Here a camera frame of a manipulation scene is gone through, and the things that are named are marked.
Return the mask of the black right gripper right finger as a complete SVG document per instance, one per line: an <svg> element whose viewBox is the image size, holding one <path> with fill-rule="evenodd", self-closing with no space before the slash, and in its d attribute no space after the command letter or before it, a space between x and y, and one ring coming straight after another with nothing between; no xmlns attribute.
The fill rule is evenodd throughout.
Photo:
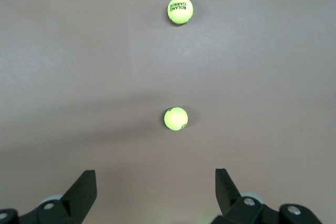
<svg viewBox="0 0 336 224"><path fill-rule="evenodd" d="M215 170L215 194L222 214L212 223L322 223L310 209L302 205L283 204L278 211L275 211L256 197L242 196L224 168Z"/></svg>

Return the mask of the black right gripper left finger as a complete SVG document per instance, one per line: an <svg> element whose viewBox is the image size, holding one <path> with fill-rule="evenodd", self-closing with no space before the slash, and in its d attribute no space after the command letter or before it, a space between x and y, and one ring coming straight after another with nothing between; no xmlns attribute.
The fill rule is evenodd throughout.
<svg viewBox="0 0 336 224"><path fill-rule="evenodd" d="M1 223L82 223L96 200L96 172L84 171L60 199L41 203L19 216L16 209L1 209Z"/></svg>

